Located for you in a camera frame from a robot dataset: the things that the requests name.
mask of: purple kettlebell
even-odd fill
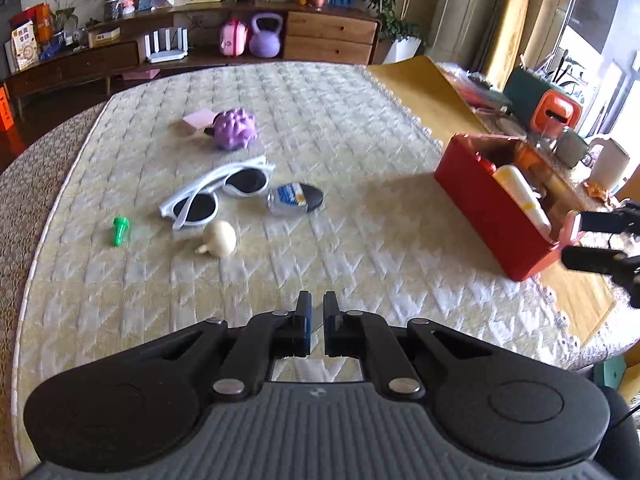
[[[258,20],[271,18],[278,22],[276,30],[260,30]],[[254,34],[249,41],[249,50],[257,57],[276,57],[280,51],[280,31],[282,30],[282,16],[272,12],[256,14],[251,20]]]
[[[204,131],[213,137],[217,147],[228,152],[246,148],[258,136],[255,116],[248,114],[244,108],[219,113],[213,119],[212,127]]]

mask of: person's leg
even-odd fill
[[[640,479],[640,442],[634,419],[630,416],[618,424],[629,412],[629,407],[616,390],[608,386],[603,386],[600,389],[607,397],[611,419],[609,421],[610,429],[605,433],[594,461],[609,471],[617,480],[638,480]]]

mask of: black bottle cap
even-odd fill
[[[302,193],[305,194],[306,212],[311,213],[318,209],[322,205],[322,200],[324,200],[324,193],[309,184],[300,183],[300,187],[302,188]]]

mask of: white router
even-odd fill
[[[154,32],[154,51],[151,53],[151,39],[145,36],[145,55],[149,63],[162,63],[165,61],[177,61],[187,57],[189,53],[189,38],[186,28],[178,28],[178,49],[171,49],[171,36],[169,29],[164,30],[164,50],[160,50],[160,34]]]

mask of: dark sunglass lens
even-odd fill
[[[174,215],[179,216],[180,211],[187,203],[187,199],[180,200],[176,205],[174,205]],[[213,200],[211,195],[207,194],[198,194],[196,198],[193,199],[193,203],[187,213],[187,222],[200,222],[206,218],[209,218],[216,211],[216,203]]]
[[[247,168],[230,176],[226,183],[243,193],[255,193],[267,185],[267,177],[260,170]]]

